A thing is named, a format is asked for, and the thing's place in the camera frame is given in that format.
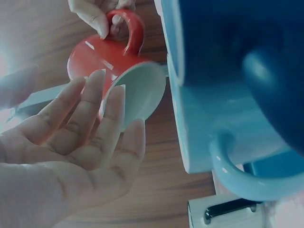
hand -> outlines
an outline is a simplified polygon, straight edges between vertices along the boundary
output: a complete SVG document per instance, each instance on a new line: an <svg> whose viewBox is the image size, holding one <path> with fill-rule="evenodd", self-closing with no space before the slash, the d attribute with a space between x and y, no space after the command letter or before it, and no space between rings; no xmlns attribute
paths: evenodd
<svg viewBox="0 0 304 228"><path fill-rule="evenodd" d="M109 33L109 23L105 16L114 9L129 9L135 11L135 0L68 0L72 12L76 13L85 23L94 28L102 39ZM123 19L115 15L110 33L114 37L121 37L126 26Z"/></svg>
<svg viewBox="0 0 304 228"><path fill-rule="evenodd" d="M104 78L96 71L71 81L39 114L0 136L0 227L51 227L128 192L144 157L144 122L126 128L113 156L125 104L125 88L116 86L88 141Z"/></svg>

red mug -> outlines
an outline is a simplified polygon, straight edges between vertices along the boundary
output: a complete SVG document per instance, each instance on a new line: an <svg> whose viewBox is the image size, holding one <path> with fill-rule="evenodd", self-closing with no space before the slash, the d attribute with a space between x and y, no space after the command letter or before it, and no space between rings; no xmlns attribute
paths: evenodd
<svg viewBox="0 0 304 228"><path fill-rule="evenodd" d="M115 9L107 13L109 25L114 15L121 16L129 29L127 46L99 35L82 40L72 51L67 63L71 79L90 76L104 69L105 82L100 114L104 100L114 86L125 84L124 129L134 119L147 119L160 103L166 86L166 77L159 64L138 57L144 41L144 25L132 11Z"/></svg>

light blue surface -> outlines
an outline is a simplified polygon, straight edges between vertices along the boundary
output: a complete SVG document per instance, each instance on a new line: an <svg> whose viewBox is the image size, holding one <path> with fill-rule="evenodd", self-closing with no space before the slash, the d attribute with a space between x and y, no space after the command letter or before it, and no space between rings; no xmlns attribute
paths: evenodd
<svg viewBox="0 0 304 228"><path fill-rule="evenodd" d="M179 86L168 56L175 121L186 172L210 171L209 144L227 130L236 138L231 160L248 163L273 155L285 146L241 81L218 85Z"/></svg>
<svg viewBox="0 0 304 228"><path fill-rule="evenodd" d="M304 157L295 151L277 154L244 165L244 171L258 177L288 177L304 172Z"/></svg>

finger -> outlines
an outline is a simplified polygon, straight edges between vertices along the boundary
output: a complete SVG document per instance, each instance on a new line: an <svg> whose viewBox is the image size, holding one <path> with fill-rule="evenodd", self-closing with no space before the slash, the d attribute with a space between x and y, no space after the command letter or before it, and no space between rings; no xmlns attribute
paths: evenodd
<svg viewBox="0 0 304 228"><path fill-rule="evenodd" d="M135 11L135 1L134 0L119 0L116 9L126 9ZM113 25L119 26L123 23L124 19L118 15L114 15L112 18Z"/></svg>
<svg viewBox="0 0 304 228"><path fill-rule="evenodd" d="M110 33L116 40L123 40L128 36L128 27L125 23L120 26L112 25Z"/></svg>
<svg viewBox="0 0 304 228"><path fill-rule="evenodd" d="M89 137L100 108L105 72L97 70L86 80L80 102L64 128L57 131L46 147L53 152L67 155L82 146Z"/></svg>
<svg viewBox="0 0 304 228"><path fill-rule="evenodd" d="M70 110L70 112L66 115L66 117L64 118L64 120L62 121L62 123L59 126L59 129L63 128L66 126L66 124L69 122L69 120L71 119L73 113L75 112L79 102L80 102L80 98L81 96L79 96L78 101L75 102L73 108Z"/></svg>
<svg viewBox="0 0 304 228"><path fill-rule="evenodd" d="M11 108L25 101L33 92L38 66L0 78L0 108Z"/></svg>
<svg viewBox="0 0 304 228"><path fill-rule="evenodd" d="M109 23L105 14L94 4L85 0L68 0L70 10L85 23L94 28L102 39L109 33Z"/></svg>
<svg viewBox="0 0 304 228"><path fill-rule="evenodd" d="M112 201L126 194L135 179L145 154L145 126L143 120L135 120L126 129L122 149L113 159L110 169L89 171L97 196Z"/></svg>
<svg viewBox="0 0 304 228"><path fill-rule="evenodd" d="M79 99L80 93L85 86L83 78L72 80L66 88L42 109L17 126L34 144L43 143L60 126L66 115Z"/></svg>
<svg viewBox="0 0 304 228"><path fill-rule="evenodd" d="M106 101L104 117L95 136L85 147L69 155L72 162L86 170L103 167L108 164L117 145L124 123L125 87L116 86Z"/></svg>

wooden surface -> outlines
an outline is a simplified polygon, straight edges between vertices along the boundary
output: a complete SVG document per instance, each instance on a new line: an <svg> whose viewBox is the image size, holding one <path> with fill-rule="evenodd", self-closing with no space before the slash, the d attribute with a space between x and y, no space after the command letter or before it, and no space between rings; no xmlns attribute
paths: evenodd
<svg viewBox="0 0 304 228"><path fill-rule="evenodd" d="M165 62L162 27L153 0L137 0L136 12L147 30L142 56ZM1 0L0 67L9 72L39 64L36 90L66 83L72 48L94 33L69 12L67 0ZM209 173L188 175L183 168L169 87L146 123L147 153L131 192L78 213L57 228L188 227L187 201L214 194L214 189Z"/></svg>

